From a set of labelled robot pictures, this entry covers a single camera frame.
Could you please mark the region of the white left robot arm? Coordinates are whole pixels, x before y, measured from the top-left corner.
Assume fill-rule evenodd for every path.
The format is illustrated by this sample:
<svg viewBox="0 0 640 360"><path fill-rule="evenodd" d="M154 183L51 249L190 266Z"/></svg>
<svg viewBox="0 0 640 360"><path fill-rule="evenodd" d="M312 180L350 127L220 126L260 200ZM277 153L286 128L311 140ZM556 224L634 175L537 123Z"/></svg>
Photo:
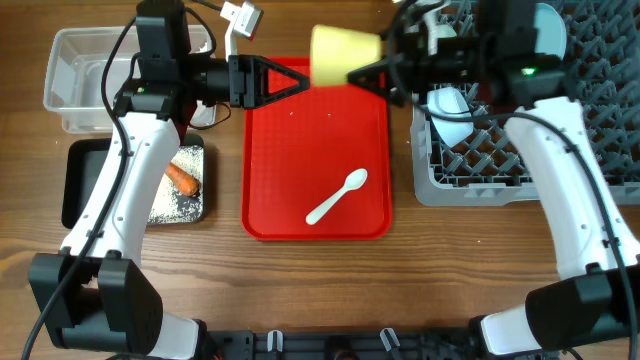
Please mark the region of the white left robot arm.
<svg viewBox="0 0 640 360"><path fill-rule="evenodd" d="M40 310L36 330L59 348L141 359L218 359L200 320L167 312L140 268L157 188L192 126L199 105L257 109L308 89L309 79L258 55L241 55L262 11L251 3L219 7L228 22L225 54L191 49L181 1L143 1L129 28L139 50L130 74L103 104L110 147L80 218L54 254L32 260L29 283Z"/></svg>

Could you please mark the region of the light blue plate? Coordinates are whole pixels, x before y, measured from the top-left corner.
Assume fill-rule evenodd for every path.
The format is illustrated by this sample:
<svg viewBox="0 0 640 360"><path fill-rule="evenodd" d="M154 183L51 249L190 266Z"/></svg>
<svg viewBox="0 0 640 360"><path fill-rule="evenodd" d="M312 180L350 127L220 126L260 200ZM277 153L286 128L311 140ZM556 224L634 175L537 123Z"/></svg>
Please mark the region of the light blue plate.
<svg viewBox="0 0 640 360"><path fill-rule="evenodd" d="M535 52L563 59L567 46L567 31L561 15L551 5L537 3L534 27L537 30Z"/></svg>

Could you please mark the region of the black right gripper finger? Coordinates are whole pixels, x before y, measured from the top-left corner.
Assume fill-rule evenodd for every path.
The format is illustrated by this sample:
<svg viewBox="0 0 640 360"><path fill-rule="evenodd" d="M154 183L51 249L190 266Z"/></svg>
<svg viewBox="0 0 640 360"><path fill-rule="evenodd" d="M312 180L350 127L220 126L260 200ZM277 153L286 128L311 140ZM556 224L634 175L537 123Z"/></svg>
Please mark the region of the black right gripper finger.
<svg viewBox="0 0 640 360"><path fill-rule="evenodd" d="M371 76L349 75L348 83L377 95L391 105L403 106L405 103L404 97L395 87L388 84L388 77L384 74Z"/></svg>
<svg viewBox="0 0 640 360"><path fill-rule="evenodd" d="M358 83L364 83L365 81L383 79L385 85L393 85L394 80L391 77L390 66L392 64L397 65L398 62L399 59L397 55L391 57L384 56L381 60L350 71L347 74L348 83L356 85Z"/></svg>

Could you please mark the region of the white tissue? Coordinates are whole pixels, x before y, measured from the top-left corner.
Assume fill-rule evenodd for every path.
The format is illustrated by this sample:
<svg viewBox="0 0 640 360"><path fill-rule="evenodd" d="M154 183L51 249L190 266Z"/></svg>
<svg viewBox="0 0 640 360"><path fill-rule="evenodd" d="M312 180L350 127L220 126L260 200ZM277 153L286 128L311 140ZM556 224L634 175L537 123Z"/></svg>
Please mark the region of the white tissue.
<svg viewBox="0 0 640 360"><path fill-rule="evenodd" d="M201 53L207 53L211 50L211 44L208 40L205 40L201 45L197 46L196 48L194 48L191 53L192 54L201 54Z"/></svg>

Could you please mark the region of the yellow cup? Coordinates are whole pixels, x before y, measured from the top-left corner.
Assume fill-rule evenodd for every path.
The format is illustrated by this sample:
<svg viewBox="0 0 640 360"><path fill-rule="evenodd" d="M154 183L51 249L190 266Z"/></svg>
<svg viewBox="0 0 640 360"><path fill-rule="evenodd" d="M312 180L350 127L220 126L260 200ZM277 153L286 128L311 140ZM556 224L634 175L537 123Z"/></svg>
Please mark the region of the yellow cup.
<svg viewBox="0 0 640 360"><path fill-rule="evenodd" d="M311 32L310 78L315 87L341 86L347 74L382 58L377 34L317 24Z"/></svg>

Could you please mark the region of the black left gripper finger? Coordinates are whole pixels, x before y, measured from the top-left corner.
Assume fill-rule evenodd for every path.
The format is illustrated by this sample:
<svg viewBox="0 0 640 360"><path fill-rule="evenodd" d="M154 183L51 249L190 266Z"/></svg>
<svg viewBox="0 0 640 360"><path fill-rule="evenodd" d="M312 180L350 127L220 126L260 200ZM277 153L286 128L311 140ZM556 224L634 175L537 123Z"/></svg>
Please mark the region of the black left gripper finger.
<svg viewBox="0 0 640 360"><path fill-rule="evenodd" d="M308 88L305 73L307 60L303 58L267 58L259 55L241 55L243 66L256 88Z"/></svg>
<svg viewBox="0 0 640 360"><path fill-rule="evenodd" d="M309 83L297 83L294 86L280 89L276 92L269 92L268 86L264 84L256 84L243 97L242 107L244 109L257 109L269 104L281 101L283 99L300 94L310 88Z"/></svg>

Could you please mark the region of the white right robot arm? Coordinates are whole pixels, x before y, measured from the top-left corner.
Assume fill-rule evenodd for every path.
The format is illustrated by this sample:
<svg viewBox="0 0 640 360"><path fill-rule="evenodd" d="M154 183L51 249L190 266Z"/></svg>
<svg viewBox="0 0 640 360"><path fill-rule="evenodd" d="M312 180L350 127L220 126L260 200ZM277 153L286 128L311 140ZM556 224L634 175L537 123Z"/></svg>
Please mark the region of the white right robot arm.
<svg viewBox="0 0 640 360"><path fill-rule="evenodd" d="M310 83L352 84L397 104L429 85L477 82L503 115L506 134L537 188L552 238L559 281L530 292L515 308L474 320L484 357L507 358L627 338L629 357L639 341L639 243L621 218L586 135L583 107L561 59L539 53L532 1L483 1L478 32L441 38L404 31L433 13L438 2L405 1L382 33L323 24L310 44Z"/></svg>

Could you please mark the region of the mint green bowl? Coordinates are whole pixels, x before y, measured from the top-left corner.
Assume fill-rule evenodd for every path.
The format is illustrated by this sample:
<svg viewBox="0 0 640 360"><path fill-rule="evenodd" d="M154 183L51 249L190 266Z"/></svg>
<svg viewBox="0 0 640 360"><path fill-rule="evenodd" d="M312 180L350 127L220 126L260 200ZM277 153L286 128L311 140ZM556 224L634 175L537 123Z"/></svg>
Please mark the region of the mint green bowl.
<svg viewBox="0 0 640 360"><path fill-rule="evenodd" d="M423 16L423 21L427 27L427 53L429 56L438 52L438 41L440 39L457 36L457 33L450 25L437 23L435 11L427 12Z"/></svg>

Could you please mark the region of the orange carrot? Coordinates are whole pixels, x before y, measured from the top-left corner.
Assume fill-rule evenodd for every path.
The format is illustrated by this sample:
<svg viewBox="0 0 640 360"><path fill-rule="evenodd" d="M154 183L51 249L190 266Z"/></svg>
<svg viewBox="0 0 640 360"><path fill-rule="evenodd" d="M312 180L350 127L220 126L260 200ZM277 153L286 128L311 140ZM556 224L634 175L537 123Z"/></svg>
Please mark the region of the orange carrot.
<svg viewBox="0 0 640 360"><path fill-rule="evenodd" d="M166 168L165 175L182 195L193 197L199 193L200 185L198 180L172 162Z"/></svg>

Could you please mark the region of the light blue bowl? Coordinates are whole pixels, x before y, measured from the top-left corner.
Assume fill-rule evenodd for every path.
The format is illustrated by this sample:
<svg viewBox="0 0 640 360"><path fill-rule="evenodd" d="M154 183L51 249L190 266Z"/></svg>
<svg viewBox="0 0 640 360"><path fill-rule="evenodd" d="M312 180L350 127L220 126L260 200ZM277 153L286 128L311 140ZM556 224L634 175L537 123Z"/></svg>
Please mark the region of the light blue bowl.
<svg viewBox="0 0 640 360"><path fill-rule="evenodd" d="M432 90L427 94L427 109L441 140L454 147L473 133L468 121L470 109L462 93L453 87Z"/></svg>

